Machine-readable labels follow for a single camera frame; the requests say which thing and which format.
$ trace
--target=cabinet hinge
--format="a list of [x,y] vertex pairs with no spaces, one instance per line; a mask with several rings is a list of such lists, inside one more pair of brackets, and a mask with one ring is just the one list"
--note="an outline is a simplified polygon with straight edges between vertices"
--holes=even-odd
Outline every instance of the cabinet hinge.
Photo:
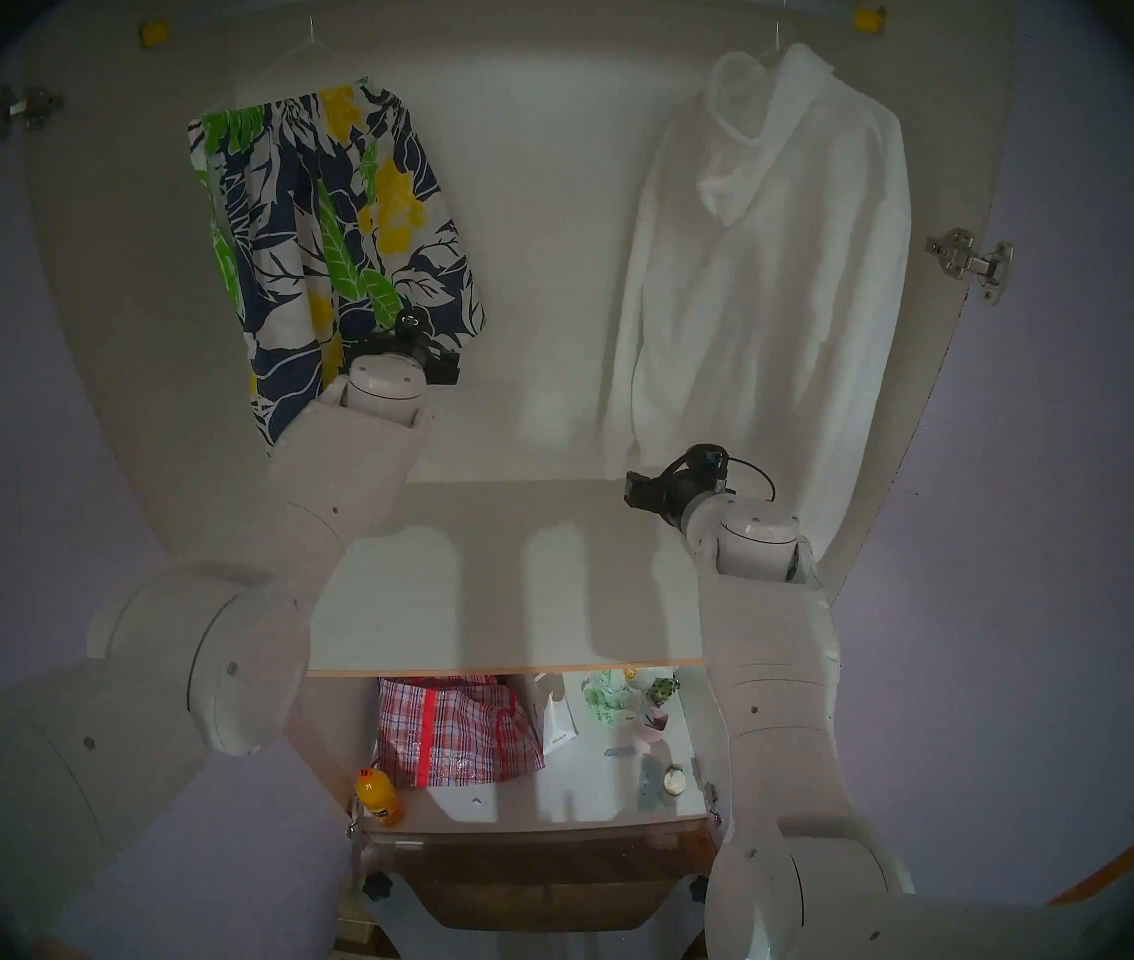
[[957,227],[943,237],[928,237],[926,252],[936,255],[941,271],[949,278],[960,280],[968,274],[975,275],[975,280],[981,283],[981,297],[990,306],[998,301],[1007,286],[1007,272],[1010,271],[1010,244],[1007,240],[981,257],[975,252],[973,233]]
[[25,129],[42,129],[52,112],[65,108],[65,97],[48,92],[43,86],[29,87],[24,99],[16,99],[10,86],[0,87],[0,141],[11,133],[17,118],[24,119]]

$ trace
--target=hoodie hood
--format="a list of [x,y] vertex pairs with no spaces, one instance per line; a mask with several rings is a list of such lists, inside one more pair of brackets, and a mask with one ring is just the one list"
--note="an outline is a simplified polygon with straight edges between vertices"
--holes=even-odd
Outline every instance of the hoodie hood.
[[722,226],[745,215],[768,171],[811,103],[832,80],[832,66],[795,43],[772,69],[741,51],[713,65],[705,86],[708,161],[700,201]]

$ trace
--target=red stripe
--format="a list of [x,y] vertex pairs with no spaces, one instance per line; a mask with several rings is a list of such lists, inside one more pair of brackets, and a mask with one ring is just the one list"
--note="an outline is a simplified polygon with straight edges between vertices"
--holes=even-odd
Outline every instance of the red stripe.
[[425,689],[425,711],[420,723],[420,758],[416,759],[416,787],[429,787],[429,762],[433,757],[433,717],[438,714],[438,690]]

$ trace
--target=green leaf print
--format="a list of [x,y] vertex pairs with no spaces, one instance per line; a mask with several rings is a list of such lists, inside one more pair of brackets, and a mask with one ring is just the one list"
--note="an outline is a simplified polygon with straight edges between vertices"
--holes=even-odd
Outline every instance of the green leaf print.
[[362,272],[362,284],[371,296],[371,311],[376,314],[376,325],[382,330],[390,329],[398,321],[403,307],[401,296],[393,290],[392,281],[369,267]]
[[202,129],[208,135],[208,139],[202,142],[202,150],[210,158],[220,150],[220,142],[229,133],[228,112],[209,112],[202,118]]
[[234,301],[234,308],[238,311],[238,318],[246,318],[246,309],[243,306],[243,287],[238,281],[238,255],[232,245],[225,239],[225,233],[220,231],[217,218],[211,218],[211,246],[217,253],[217,264],[220,266],[220,277],[225,281],[225,289]]
[[246,107],[229,112],[209,112],[202,118],[202,129],[208,134],[203,150],[217,153],[225,135],[229,135],[229,153],[238,153],[254,144],[264,130],[264,107]]
[[264,130],[264,107],[235,109],[229,114],[229,150],[237,153],[251,147]]
[[376,142],[369,139],[367,148],[363,151],[358,161],[358,175],[362,176],[363,186],[367,188],[367,205],[376,201]]
[[331,279],[331,288],[349,301],[365,301],[367,290],[349,256],[349,246],[344,241],[344,229],[336,214],[336,204],[331,202],[331,194],[322,182],[319,182],[319,226],[322,228],[322,258],[327,262],[327,278]]

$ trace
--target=white shelf surface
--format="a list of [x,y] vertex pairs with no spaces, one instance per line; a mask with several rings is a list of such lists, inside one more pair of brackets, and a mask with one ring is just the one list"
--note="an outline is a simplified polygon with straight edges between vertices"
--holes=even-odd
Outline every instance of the white shelf surface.
[[695,567],[623,482],[412,484],[345,553],[311,642],[330,676],[697,663]]
[[[670,668],[638,672],[635,686],[643,688]],[[601,825],[641,825],[675,822],[705,814],[705,799],[691,770],[692,747],[687,723],[677,695],[665,704],[669,723],[665,741],[644,755],[607,756],[607,750],[633,746],[638,714],[617,713],[615,727],[599,722],[581,694],[583,673],[562,674],[572,720],[577,736],[544,758],[543,771],[499,784],[462,784],[399,789],[407,816],[393,830],[383,830],[371,816],[361,824],[398,836],[412,833],[542,832],[560,829],[595,829]],[[677,798],[661,780],[678,764],[687,787]],[[644,783],[644,770],[648,780]]]

